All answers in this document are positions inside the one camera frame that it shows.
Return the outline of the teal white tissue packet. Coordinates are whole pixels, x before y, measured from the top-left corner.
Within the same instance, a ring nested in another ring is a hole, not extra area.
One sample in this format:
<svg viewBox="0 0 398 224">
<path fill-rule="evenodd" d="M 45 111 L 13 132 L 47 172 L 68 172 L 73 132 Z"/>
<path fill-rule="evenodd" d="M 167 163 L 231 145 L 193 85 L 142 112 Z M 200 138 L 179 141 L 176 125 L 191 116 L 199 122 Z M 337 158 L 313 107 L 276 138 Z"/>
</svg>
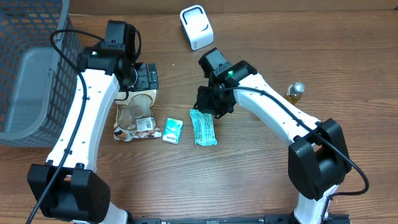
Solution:
<svg viewBox="0 0 398 224">
<path fill-rule="evenodd" d="M 171 144 L 178 144 L 183 130 L 183 121 L 167 118 L 162 140 Z"/>
</svg>

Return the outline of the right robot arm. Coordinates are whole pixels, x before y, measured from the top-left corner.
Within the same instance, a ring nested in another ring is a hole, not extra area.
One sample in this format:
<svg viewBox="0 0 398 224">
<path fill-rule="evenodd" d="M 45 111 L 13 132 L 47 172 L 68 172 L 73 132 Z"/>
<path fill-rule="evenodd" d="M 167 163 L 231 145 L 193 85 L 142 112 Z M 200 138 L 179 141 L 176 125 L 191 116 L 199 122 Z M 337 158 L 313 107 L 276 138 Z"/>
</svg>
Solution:
<svg viewBox="0 0 398 224">
<path fill-rule="evenodd" d="M 328 212 L 328 196 L 351 170 L 341 126 L 333 119 L 321 122 L 296 108 L 244 60 L 232 64 L 213 48 L 198 64 L 208 85 L 199 87 L 195 109 L 219 119 L 239 104 L 288 147 L 288 175 L 299 192 L 298 203 L 290 214 L 265 215 L 264 223 L 349 223 L 348 215 Z"/>
</svg>

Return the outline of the teal tissue pack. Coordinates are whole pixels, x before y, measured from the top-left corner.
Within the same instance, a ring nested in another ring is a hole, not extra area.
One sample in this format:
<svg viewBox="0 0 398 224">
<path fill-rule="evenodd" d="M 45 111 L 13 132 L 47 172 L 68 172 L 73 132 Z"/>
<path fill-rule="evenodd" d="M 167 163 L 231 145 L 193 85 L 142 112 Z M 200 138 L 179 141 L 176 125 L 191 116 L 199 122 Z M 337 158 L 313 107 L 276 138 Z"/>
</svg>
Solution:
<svg viewBox="0 0 398 224">
<path fill-rule="evenodd" d="M 218 141 L 212 115 L 191 109 L 190 118 L 193 125 L 195 144 L 203 147 L 216 146 Z"/>
</svg>

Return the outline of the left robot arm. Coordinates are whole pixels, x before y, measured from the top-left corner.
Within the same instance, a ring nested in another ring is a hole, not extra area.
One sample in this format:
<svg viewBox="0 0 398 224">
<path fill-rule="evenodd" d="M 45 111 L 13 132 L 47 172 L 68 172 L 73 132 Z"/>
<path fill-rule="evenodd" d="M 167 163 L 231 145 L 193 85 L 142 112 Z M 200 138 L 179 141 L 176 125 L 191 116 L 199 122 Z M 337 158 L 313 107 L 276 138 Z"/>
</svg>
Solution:
<svg viewBox="0 0 398 224">
<path fill-rule="evenodd" d="M 139 95 L 155 98 L 157 70 L 154 64 L 138 62 L 141 44 L 133 25 L 109 21 L 105 36 L 72 63 L 76 90 L 60 137 L 46 163 L 32 164 L 27 175 L 37 201 L 35 212 L 73 223 L 132 223 L 131 213 L 111 202 L 96 163 L 113 102 Z"/>
</svg>

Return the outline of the yellow dish soap bottle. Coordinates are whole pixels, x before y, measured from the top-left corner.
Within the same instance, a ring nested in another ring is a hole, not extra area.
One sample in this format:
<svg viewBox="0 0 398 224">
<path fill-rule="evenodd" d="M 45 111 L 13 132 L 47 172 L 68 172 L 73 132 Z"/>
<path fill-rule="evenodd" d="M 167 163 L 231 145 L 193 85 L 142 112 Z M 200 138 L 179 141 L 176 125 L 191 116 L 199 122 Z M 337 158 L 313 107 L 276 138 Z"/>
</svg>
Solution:
<svg viewBox="0 0 398 224">
<path fill-rule="evenodd" d="M 296 82 L 288 87 L 286 94 L 284 95 L 284 98 L 289 103 L 295 105 L 301 99 L 304 91 L 305 91 L 305 85 L 301 82 Z"/>
</svg>

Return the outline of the brown white snack bag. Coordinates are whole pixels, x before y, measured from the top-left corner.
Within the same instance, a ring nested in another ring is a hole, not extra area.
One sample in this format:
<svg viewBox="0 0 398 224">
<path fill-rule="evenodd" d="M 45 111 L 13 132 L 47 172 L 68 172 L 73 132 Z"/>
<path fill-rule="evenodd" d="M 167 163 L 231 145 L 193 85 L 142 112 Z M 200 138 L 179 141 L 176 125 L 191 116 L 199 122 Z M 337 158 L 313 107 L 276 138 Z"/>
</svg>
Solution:
<svg viewBox="0 0 398 224">
<path fill-rule="evenodd" d="M 151 110 L 156 96 L 157 90 L 118 93 L 115 99 L 117 106 L 113 131 L 115 140 L 129 142 L 162 136 Z"/>
</svg>

